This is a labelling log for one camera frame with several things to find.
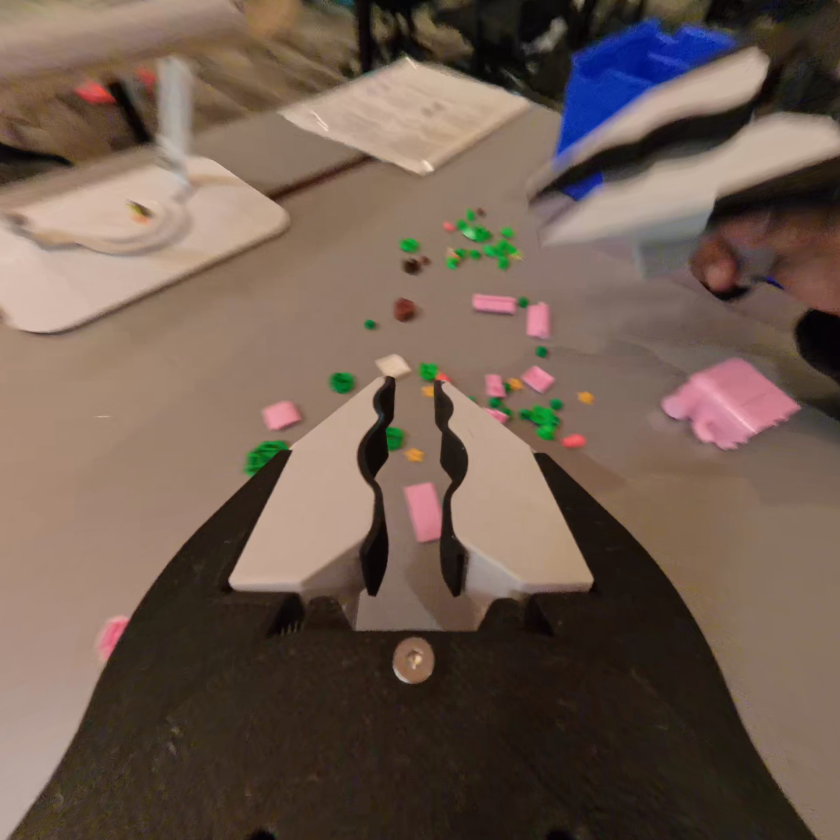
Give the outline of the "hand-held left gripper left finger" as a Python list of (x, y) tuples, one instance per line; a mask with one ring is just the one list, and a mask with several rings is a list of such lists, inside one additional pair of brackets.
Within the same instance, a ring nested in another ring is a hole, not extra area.
[(290, 449), (228, 579), (237, 592), (377, 595), (389, 539), (376, 481), (396, 380), (378, 377)]

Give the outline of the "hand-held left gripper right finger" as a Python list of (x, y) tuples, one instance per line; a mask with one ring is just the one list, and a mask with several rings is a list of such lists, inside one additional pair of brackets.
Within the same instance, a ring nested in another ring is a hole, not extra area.
[(594, 577), (536, 453), (446, 381), (434, 386), (449, 478), (439, 539), (453, 596), (588, 592)]

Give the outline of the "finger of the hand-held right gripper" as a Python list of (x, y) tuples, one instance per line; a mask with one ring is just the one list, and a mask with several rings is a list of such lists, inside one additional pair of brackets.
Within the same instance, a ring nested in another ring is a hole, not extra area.
[(567, 193), (596, 175), (639, 173), (666, 153), (726, 142), (766, 99), (771, 75), (769, 56), (746, 47), (650, 89), (557, 153), (531, 194)]
[(775, 113), (748, 123), (729, 140), (693, 154), (654, 159), (643, 168), (604, 175), (578, 202), (550, 210), (542, 246), (607, 239), (690, 238), (711, 220), (838, 196), (838, 124), (828, 117)]

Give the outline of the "person's right hand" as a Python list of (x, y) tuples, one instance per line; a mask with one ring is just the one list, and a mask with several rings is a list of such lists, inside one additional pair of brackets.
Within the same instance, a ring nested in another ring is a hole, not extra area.
[(771, 278), (810, 309), (839, 314), (839, 215), (837, 207), (735, 217), (705, 234), (689, 271), (718, 295), (739, 285), (741, 251), (763, 250), (774, 259)]

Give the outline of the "blue plastic bin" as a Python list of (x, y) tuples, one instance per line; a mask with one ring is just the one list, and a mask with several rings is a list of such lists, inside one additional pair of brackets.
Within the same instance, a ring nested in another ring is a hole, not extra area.
[(655, 18), (629, 26), (572, 56), (556, 154), (647, 91), (733, 50), (728, 34), (693, 24), (667, 31)]

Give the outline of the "green web piece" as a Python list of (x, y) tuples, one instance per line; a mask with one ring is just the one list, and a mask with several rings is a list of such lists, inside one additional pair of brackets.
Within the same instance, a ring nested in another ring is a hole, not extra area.
[(259, 473), (280, 452), (289, 450), (288, 442), (275, 439), (265, 440), (248, 451), (244, 462), (244, 472), (248, 477)]

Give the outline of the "large pink smooth tile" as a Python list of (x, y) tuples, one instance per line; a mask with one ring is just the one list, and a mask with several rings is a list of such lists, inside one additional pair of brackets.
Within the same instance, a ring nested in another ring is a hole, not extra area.
[(430, 543), (440, 540), (443, 511), (435, 485), (424, 482), (405, 486), (403, 495), (416, 541)]

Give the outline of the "large pink toothed block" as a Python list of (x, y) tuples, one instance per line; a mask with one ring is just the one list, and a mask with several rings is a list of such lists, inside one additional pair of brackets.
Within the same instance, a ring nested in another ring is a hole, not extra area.
[(733, 450), (785, 424), (802, 406), (749, 362), (729, 359), (694, 373), (660, 403), (701, 443)]

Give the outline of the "scattered small green clips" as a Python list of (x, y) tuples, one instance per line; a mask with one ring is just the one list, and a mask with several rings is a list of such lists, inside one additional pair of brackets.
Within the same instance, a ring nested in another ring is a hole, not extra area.
[[(525, 385), (520, 391), (510, 391), (507, 380), (515, 377), (521, 381), (522, 373), (533, 365), (538, 365), (555, 378), (553, 387), (544, 394), (536, 393)], [(503, 400), (489, 399), (487, 396), (485, 392), (485, 375), (487, 374), (499, 374), (502, 377), (507, 390), (507, 395)], [(483, 356), (477, 368), (470, 374), (466, 393), (473, 403), (481, 407), (499, 407), (509, 412), (510, 420), (520, 419), (522, 409), (537, 405), (549, 406), (560, 416), (564, 409), (564, 399), (558, 390), (559, 381), (559, 374), (553, 370), (552, 351), (549, 345), (527, 344), (518, 348), (514, 354), (497, 353), (493, 357)]]

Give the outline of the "paper in clear sleeve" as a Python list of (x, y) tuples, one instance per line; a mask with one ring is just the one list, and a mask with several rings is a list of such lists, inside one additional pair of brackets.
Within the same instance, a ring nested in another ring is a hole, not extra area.
[(304, 132), (429, 175), (531, 106), (516, 93), (405, 57), (278, 115)]

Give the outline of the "white book stand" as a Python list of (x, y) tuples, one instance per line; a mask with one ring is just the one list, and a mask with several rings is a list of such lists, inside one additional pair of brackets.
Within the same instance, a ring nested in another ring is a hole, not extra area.
[[(63, 333), (286, 233), (289, 213), (193, 153), (190, 58), (287, 29), (294, 2), (123, 2), (2, 26), (2, 85), (157, 60), (154, 161), (2, 208), (2, 320)], [(128, 201), (155, 211), (140, 224)]]

